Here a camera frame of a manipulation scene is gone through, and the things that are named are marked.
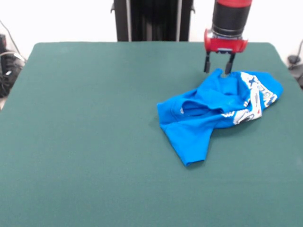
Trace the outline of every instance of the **green tabletop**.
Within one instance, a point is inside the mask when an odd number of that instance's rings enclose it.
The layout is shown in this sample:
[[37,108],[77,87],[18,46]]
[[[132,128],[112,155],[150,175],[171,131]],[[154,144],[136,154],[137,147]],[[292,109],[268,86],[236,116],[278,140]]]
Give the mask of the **green tabletop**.
[[[284,93],[184,167],[156,104],[197,87],[202,43],[37,44],[0,113],[1,227],[302,227],[303,96],[270,44],[234,70]],[[227,55],[212,55],[212,69]]]

